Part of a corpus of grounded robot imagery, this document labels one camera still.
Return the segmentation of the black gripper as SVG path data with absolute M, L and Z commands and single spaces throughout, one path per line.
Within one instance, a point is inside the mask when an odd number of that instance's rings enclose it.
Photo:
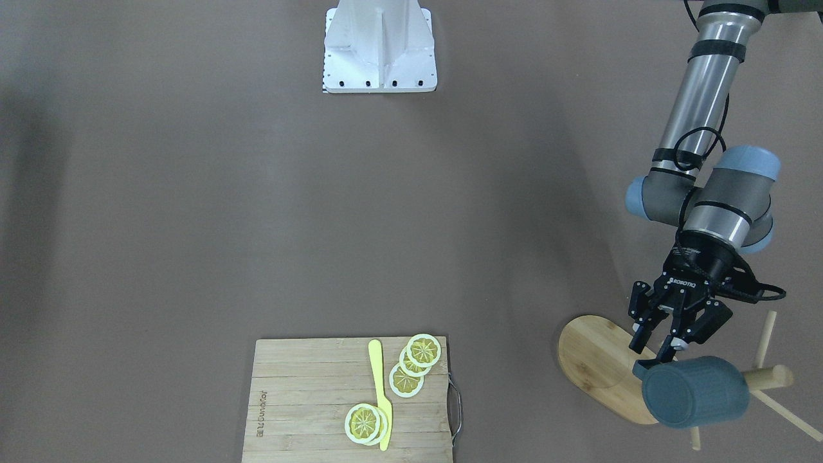
M 733 281 L 740 253 L 728 243 L 706 233 L 678 231 L 675 243 L 656 280 L 656 292 L 647 282 L 632 287 L 627 313 L 634 320 L 634 335 L 629 349 L 641 354 L 651 334 L 669 314 L 662 307 L 675 307 L 676 294 L 685 293 L 683 307 L 673 314 L 667 337 L 656 360 L 669 363 L 676 352 L 691 343 L 703 345 L 733 317 L 733 311 L 715 296 L 738 301 Z

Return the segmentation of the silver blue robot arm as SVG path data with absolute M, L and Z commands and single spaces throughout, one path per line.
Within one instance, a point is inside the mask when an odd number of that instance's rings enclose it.
M 743 257 L 774 235 L 770 192 L 780 161 L 761 147 L 729 147 L 723 130 L 750 38 L 769 15 L 811 12 L 821 13 L 820 1 L 705 1 L 699 12 L 687 8 L 696 42 L 649 173 L 632 181 L 625 198 L 630 213 L 675 228 L 661 275 L 635 282 L 630 293 L 633 352 L 644 351 L 660 322 L 671 322 L 655 358 L 640 360 L 641 371 L 717 333 L 733 314 L 726 300 L 786 296 L 758 281 Z

